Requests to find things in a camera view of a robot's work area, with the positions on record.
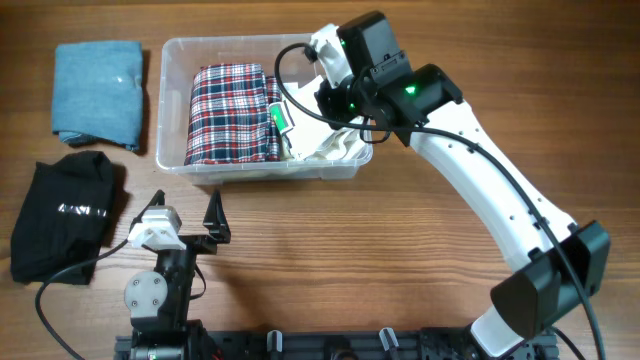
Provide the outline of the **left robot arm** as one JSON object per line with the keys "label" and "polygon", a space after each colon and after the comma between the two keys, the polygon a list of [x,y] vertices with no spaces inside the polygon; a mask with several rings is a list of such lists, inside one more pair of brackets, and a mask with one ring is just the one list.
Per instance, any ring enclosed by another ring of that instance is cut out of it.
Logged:
{"label": "left robot arm", "polygon": [[136,248],[156,254],[153,270],[134,275],[124,290],[132,335],[116,340],[116,359],[222,359],[222,350],[200,320],[188,318],[189,304],[201,294],[192,292],[202,271],[201,254],[214,255],[228,244],[231,230],[216,190],[203,219],[206,232],[181,235],[182,221],[174,207],[157,191],[131,223],[127,240]]}

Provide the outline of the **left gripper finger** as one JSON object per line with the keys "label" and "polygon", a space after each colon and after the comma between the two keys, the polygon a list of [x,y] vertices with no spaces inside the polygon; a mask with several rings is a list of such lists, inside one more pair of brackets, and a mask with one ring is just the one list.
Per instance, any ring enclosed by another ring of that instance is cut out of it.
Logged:
{"label": "left gripper finger", "polygon": [[203,219],[203,226],[211,237],[229,237],[230,227],[223,210],[221,193],[215,190]]}
{"label": "left gripper finger", "polygon": [[132,225],[136,225],[142,222],[142,217],[144,213],[153,206],[164,206],[165,205],[165,192],[161,189],[157,190],[149,202],[145,205],[145,207],[141,210],[141,212],[134,217],[131,222]]}

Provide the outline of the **clear plastic storage container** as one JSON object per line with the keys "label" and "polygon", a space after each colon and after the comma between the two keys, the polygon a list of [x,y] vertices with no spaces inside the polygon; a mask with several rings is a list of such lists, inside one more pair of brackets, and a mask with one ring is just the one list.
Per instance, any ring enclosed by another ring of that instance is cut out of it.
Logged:
{"label": "clear plastic storage container", "polygon": [[165,173],[179,175],[194,185],[240,181],[315,179],[341,180],[355,176],[373,157],[373,147],[353,159],[302,162],[260,162],[221,165],[184,164],[187,149],[193,78],[205,65],[259,63],[271,75],[277,54],[286,46],[308,42],[309,33],[168,40],[162,49],[159,84],[156,164]]}

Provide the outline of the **white t-shirt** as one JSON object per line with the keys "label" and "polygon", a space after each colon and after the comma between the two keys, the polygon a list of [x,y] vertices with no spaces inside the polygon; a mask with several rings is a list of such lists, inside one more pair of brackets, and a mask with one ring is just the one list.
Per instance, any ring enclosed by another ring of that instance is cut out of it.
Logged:
{"label": "white t-shirt", "polygon": [[269,152],[279,161],[304,161],[335,131],[328,124],[306,115],[281,93],[274,76],[266,77],[271,140]]}

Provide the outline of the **plaid shirt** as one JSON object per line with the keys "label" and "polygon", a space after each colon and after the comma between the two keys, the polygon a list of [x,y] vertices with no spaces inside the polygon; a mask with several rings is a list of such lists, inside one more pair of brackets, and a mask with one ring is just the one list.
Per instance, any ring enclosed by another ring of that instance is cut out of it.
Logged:
{"label": "plaid shirt", "polygon": [[191,89],[184,164],[279,161],[279,132],[269,113],[279,99],[275,80],[257,63],[201,68]]}

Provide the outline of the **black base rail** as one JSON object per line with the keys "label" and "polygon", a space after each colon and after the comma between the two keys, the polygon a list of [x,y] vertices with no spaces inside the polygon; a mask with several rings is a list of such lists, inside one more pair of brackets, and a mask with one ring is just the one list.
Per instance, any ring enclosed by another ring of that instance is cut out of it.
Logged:
{"label": "black base rail", "polygon": [[118,337],[116,359],[483,359],[465,328],[395,332],[210,332],[189,346],[144,343]]}

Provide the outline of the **black garment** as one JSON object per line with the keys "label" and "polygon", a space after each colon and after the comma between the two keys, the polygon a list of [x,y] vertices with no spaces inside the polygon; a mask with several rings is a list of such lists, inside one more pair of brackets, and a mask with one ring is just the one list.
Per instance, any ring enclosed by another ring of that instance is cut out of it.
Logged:
{"label": "black garment", "polygon": [[97,257],[115,195],[114,166],[101,151],[38,162],[11,235],[12,279],[43,282]]}

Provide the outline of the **folded blue denim cloth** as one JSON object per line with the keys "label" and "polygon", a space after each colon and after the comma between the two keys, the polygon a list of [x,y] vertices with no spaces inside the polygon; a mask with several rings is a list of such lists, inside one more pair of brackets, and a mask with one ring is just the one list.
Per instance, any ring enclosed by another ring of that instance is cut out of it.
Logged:
{"label": "folded blue denim cloth", "polygon": [[52,133],[70,146],[107,141],[137,151],[143,122],[143,52],[135,41],[55,49]]}

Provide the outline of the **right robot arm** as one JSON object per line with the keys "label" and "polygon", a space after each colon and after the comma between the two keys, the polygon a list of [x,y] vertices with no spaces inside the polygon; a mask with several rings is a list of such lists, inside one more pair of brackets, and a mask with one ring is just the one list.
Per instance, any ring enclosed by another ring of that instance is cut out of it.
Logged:
{"label": "right robot arm", "polygon": [[431,163],[482,220],[511,269],[470,326],[469,356],[502,359],[551,328],[600,288],[611,245],[597,222],[577,224],[543,196],[482,129],[438,66],[410,65],[380,12],[313,34],[325,70],[318,107],[333,126],[356,116]]}

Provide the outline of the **cream cloth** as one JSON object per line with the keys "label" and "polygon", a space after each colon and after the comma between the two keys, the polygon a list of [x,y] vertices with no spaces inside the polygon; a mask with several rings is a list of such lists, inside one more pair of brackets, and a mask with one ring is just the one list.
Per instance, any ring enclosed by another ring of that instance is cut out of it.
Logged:
{"label": "cream cloth", "polygon": [[335,131],[304,161],[350,160],[357,158],[367,147],[355,129]]}

